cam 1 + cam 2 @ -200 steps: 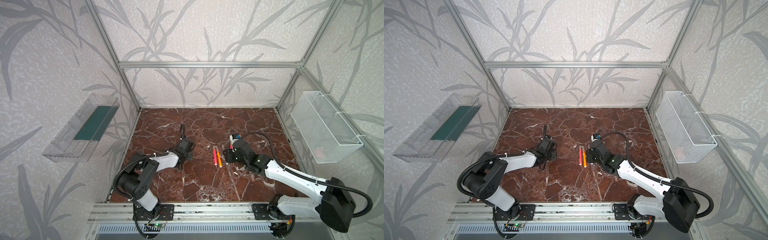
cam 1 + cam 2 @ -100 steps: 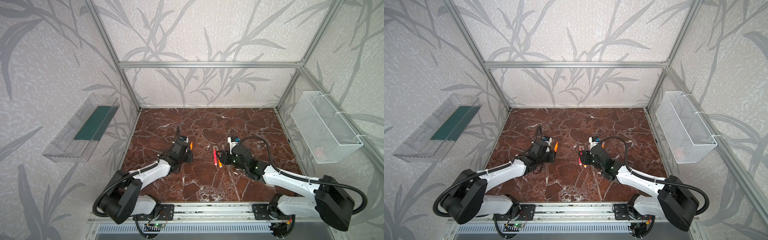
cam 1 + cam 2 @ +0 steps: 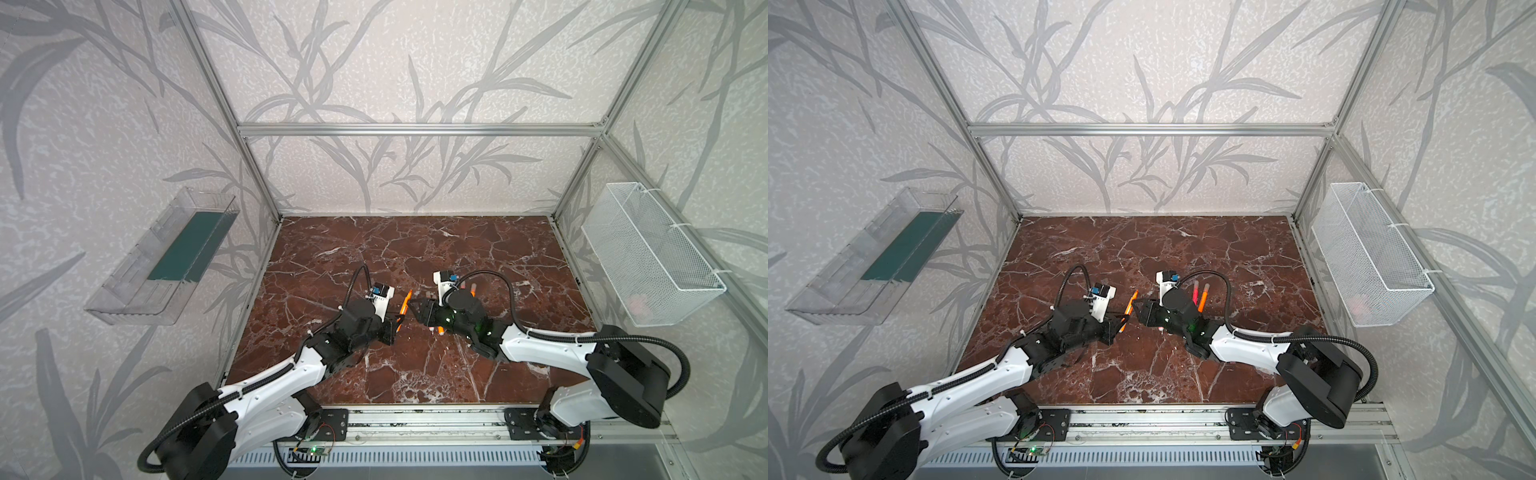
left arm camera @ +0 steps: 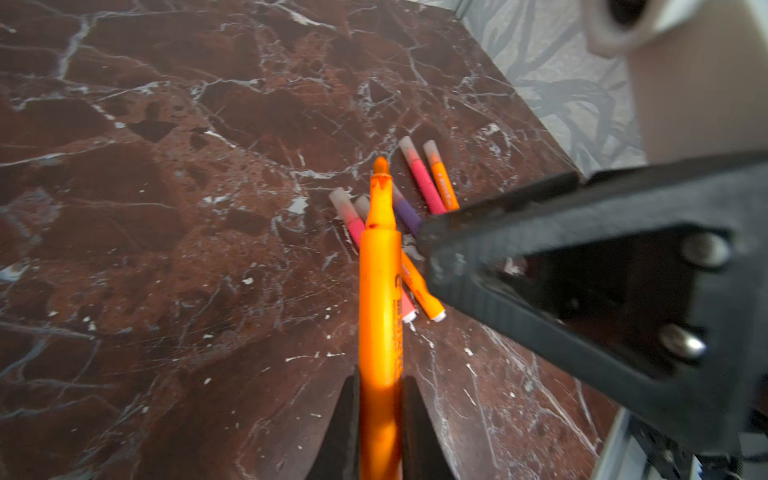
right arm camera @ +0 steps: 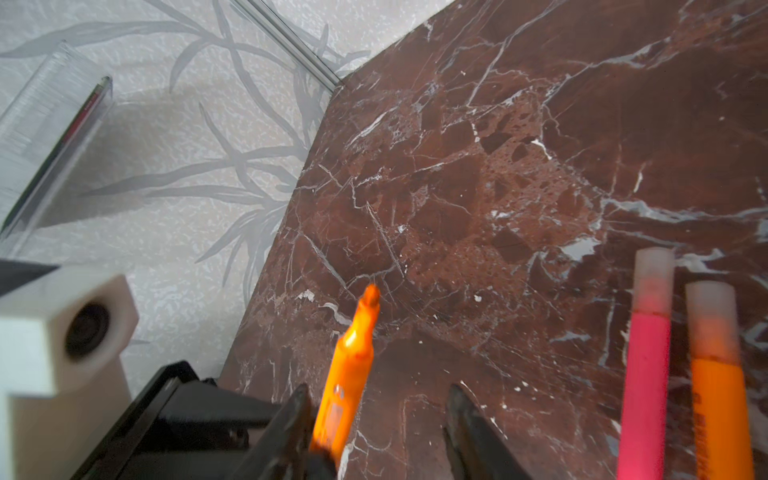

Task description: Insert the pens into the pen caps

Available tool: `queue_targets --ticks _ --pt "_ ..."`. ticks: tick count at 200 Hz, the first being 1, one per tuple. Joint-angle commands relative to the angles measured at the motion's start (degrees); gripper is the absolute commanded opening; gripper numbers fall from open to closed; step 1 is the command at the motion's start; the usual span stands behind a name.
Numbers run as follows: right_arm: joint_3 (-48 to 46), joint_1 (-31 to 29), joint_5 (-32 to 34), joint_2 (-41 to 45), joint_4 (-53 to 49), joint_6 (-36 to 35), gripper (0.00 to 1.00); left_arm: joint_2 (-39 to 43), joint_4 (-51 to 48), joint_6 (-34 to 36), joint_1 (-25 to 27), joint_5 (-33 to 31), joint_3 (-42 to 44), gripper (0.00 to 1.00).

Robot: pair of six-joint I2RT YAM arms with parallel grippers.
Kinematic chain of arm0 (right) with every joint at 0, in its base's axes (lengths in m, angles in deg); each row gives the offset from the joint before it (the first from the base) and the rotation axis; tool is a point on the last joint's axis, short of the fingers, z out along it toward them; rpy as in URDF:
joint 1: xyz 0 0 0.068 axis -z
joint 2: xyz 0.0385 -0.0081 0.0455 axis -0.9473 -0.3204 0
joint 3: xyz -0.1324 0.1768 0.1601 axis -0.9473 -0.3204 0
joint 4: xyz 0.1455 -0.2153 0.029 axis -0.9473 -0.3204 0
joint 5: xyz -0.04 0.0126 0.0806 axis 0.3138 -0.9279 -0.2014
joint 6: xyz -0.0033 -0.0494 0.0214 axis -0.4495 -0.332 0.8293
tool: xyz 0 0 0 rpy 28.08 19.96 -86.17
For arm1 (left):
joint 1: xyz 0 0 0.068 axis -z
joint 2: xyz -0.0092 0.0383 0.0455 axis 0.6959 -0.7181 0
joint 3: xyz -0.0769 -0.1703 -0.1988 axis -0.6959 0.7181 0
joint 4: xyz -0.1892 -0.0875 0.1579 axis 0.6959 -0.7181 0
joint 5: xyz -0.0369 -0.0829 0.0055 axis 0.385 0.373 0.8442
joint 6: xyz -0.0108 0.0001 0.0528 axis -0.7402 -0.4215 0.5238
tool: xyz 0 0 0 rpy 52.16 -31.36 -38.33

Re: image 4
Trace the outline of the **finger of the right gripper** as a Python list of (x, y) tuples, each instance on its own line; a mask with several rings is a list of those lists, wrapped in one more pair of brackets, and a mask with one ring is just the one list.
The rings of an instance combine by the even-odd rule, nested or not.
[(767, 383), (767, 156), (559, 174), (424, 222), (430, 292), (695, 453)]

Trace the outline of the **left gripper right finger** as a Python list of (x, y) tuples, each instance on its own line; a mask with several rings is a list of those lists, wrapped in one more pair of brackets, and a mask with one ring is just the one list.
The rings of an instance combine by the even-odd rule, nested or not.
[(454, 480), (417, 381), (402, 381), (402, 456), (405, 480)]

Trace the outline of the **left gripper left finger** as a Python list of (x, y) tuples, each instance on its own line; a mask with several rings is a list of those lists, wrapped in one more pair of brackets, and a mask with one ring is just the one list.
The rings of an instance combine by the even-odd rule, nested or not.
[(306, 480), (360, 478), (360, 373), (342, 386), (330, 422)]

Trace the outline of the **orange marker group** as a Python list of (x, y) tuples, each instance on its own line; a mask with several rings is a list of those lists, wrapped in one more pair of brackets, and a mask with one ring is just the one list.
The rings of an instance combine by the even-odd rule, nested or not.
[(454, 192), (453, 184), (448, 176), (448, 172), (444, 165), (437, 143), (434, 140), (429, 140), (424, 143), (423, 148), (427, 156), (427, 160), (430, 164), (430, 169), (433, 174), (437, 190), (446, 210), (458, 210), (460, 205)]

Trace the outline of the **pink marker group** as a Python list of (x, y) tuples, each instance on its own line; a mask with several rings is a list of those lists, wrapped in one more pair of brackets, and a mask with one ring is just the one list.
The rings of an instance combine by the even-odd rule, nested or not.
[[(352, 200), (343, 188), (336, 188), (329, 194), (329, 199), (341, 216), (350, 236), (358, 247), (362, 258), (367, 260), (370, 256), (370, 248), (365, 248), (364, 232), (366, 230), (366, 220), (370, 209), (370, 201), (366, 196), (360, 196)], [(404, 323), (410, 323), (417, 316), (417, 310), (412, 305), (410, 299), (400, 288), (400, 317)]]
[(399, 140), (398, 145), (430, 213), (433, 215), (445, 214), (447, 212), (445, 205), (412, 139), (405, 136)]

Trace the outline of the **purple marker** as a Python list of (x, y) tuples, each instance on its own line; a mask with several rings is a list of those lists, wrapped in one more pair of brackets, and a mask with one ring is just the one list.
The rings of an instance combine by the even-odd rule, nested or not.
[(421, 217), (395, 184), (392, 185), (392, 189), (393, 209), (395, 213), (404, 222), (411, 234), (414, 237), (417, 237), (422, 224)]

